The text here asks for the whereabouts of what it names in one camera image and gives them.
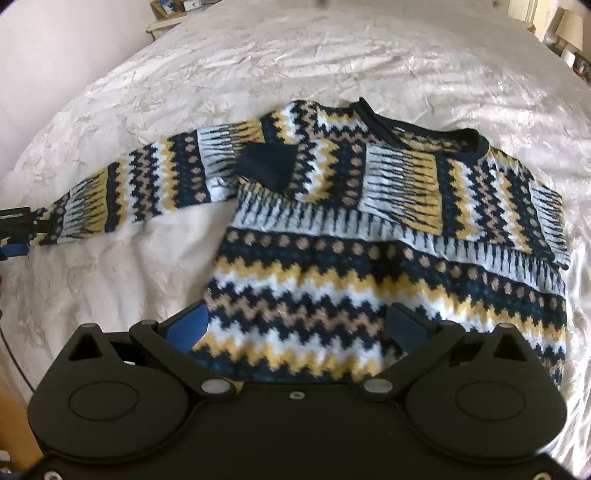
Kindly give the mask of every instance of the white bedside table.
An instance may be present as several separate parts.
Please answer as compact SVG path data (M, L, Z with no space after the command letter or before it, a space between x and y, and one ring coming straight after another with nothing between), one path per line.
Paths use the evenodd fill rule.
M191 15L203 12L207 10L210 6L211 5L203 5L202 7L196 8L195 10L191 10L189 12L182 13L174 18L156 20L155 22L152 22L150 25L148 25L148 28L146 28L146 32L152 35L152 39L156 41L160 37L162 37L162 35L164 35L166 32L172 30L177 25L183 23Z

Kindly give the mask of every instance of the knit sweater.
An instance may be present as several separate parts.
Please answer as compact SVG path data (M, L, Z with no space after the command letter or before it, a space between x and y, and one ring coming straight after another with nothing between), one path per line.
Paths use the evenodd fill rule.
M54 228L31 240L226 200L237 158L198 362L237 380L361 380L404 354L383 330L398 301L478 331L511 322L560 382L560 197L475 130L430 131L364 100L296 101L139 149L40 209Z

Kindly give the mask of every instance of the white clock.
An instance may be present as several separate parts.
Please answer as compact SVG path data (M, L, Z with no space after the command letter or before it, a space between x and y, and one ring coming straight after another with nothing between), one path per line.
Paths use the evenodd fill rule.
M185 11L190 12L201 6L201 0L184 0Z

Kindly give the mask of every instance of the beige lampshade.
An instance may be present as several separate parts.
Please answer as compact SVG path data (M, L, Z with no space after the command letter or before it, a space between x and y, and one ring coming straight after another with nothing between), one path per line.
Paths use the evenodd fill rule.
M583 49L583 19L571 10L565 10L556 36L578 50Z

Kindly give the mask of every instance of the bed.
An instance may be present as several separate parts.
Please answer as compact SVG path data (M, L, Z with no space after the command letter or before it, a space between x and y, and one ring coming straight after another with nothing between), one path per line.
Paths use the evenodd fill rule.
M555 458L591 473L591 92L485 0L224 0L74 98L0 180L0 208L48 205L163 135L259 116L292 99L428 128L474 127L564 198L572 266L569 423ZM0 370L25 399L79 324L127 330L198 300L234 202L190 207L0 264Z

